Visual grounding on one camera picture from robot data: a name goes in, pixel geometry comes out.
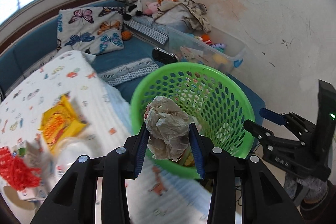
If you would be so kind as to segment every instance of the small basketball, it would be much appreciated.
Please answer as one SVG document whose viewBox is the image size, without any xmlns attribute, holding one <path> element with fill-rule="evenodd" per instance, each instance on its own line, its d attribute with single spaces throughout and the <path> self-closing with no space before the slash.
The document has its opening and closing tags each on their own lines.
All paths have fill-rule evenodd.
<svg viewBox="0 0 336 224">
<path fill-rule="evenodd" d="M 201 35 L 203 42 L 210 40 L 210 36 L 208 34 Z"/>
<path fill-rule="evenodd" d="M 132 33 L 130 31 L 123 31 L 121 37 L 123 40 L 130 40 L 132 38 Z"/>
</svg>

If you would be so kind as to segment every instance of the pink plush toy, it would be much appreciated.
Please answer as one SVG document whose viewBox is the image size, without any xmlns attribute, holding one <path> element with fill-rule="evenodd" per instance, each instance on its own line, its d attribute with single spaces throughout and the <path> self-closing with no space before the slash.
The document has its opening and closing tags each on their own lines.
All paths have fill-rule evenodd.
<svg viewBox="0 0 336 224">
<path fill-rule="evenodd" d="M 145 15 L 152 15 L 153 13 L 158 11 L 158 8 L 160 7 L 160 4 L 158 2 L 146 2 L 147 9 L 143 12 Z"/>
</svg>

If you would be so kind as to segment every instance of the brown slipper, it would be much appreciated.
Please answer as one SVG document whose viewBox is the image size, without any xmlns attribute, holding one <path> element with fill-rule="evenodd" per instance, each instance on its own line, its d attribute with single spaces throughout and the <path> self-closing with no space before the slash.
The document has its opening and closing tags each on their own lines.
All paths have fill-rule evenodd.
<svg viewBox="0 0 336 224">
<path fill-rule="evenodd" d="M 300 204 L 300 212 L 306 224 L 336 223 L 336 185 L 328 181 L 328 191 L 319 203 Z"/>
</svg>

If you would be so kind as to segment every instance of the patterned towel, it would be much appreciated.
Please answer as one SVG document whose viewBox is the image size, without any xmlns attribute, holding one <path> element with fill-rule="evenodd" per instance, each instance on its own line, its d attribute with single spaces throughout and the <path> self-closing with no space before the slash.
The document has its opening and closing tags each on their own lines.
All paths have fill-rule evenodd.
<svg viewBox="0 0 336 224">
<path fill-rule="evenodd" d="M 128 63 L 112 70 L 100 73 L 98 76 L 111 86 L 128 82 L 150 74 L 159 66 L 150 58 L 143 58 L 132 63 Z"/>
<path fill-rule="evenodd" d="M 166 25 L 161 25 L 153 22 L 153 18 L 151 17 L 133 17 L 129 21 L 124 21 L 124 25 L 151 37 L 162 45 L 164 45 L 168 41 L 168 27 Z"/>
</svg>

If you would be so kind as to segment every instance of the sofa cushion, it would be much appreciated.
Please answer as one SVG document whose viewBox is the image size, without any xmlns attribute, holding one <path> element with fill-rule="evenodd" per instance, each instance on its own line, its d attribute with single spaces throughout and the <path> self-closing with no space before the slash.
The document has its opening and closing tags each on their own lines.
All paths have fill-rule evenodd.
<svg viewBox="0 0 336 224">
<path fill-rule="evenodd" d="M 21 70 L 16 63 L 14 47 L 8 49 L 0 57 L 0 87 L 4 93 L 22 77 Z"/>
<path fill-rule="evenodd" d="M 60 10 L 57 39 L 61 47 L 99 55 L 124 48 L 121 7 L 83 7 Z"/>
<path fill-rule="evenodd" d="M 32 65 L 57 47 L 57 19 L 44 23 L 20 39 L 14 54 L 21 71 L 27 71 Z"/>
<path fill-rule="evenodd" d="M 137 37 L 132 37 L 132 39 L 125 41 L 124 45 L 125 48 L 121 51 L 98 55 L 91 66 L 97 73 L 101 73 L 142 58 L 152 58 L 154 47 Z M 156 63 L 159 67 L 163 66 L 160 62 Z M 127 102 L 130 103 L 134 90 L 144 77 L 139 77 L 116 86 Z"/>
</svg>

